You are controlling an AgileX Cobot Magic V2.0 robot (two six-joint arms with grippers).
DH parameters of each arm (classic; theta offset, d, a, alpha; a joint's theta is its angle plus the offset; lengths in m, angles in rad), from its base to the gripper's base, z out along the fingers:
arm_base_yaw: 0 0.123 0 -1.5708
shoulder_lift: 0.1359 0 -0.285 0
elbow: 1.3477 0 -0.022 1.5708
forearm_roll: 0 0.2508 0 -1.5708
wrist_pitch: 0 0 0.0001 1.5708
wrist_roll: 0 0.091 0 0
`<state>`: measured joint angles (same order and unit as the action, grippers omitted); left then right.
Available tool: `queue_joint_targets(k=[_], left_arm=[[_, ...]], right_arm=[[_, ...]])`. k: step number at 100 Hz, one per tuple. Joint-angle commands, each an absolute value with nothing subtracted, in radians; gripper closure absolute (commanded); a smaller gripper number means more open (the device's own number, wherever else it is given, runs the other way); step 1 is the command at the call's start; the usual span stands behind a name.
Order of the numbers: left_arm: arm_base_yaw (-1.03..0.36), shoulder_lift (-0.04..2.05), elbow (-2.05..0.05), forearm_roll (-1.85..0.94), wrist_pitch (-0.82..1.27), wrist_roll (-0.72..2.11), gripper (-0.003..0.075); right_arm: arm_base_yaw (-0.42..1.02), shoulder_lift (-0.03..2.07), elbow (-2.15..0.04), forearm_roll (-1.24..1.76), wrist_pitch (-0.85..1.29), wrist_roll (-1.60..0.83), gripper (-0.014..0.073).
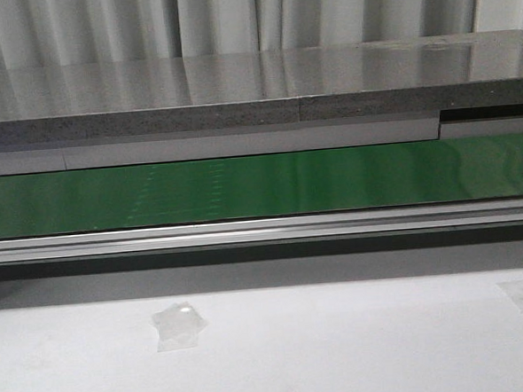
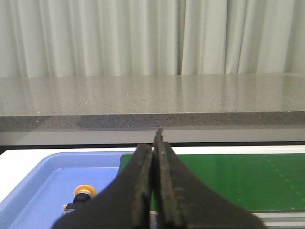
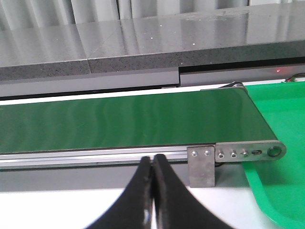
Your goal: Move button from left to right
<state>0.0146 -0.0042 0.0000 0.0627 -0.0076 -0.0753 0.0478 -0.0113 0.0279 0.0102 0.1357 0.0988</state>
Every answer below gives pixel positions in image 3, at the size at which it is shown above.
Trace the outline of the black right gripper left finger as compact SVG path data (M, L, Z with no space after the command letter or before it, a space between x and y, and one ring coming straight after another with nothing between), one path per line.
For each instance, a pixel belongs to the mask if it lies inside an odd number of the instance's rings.
M150 229L153 209L150 158L140 163L118 199L95 220L89 229Z

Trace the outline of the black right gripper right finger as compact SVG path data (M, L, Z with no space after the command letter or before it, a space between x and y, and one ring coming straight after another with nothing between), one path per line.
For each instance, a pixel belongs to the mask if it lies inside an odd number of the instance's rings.
M165 155L153 160L155 209L159 229L230 229L204 207L178 178Z

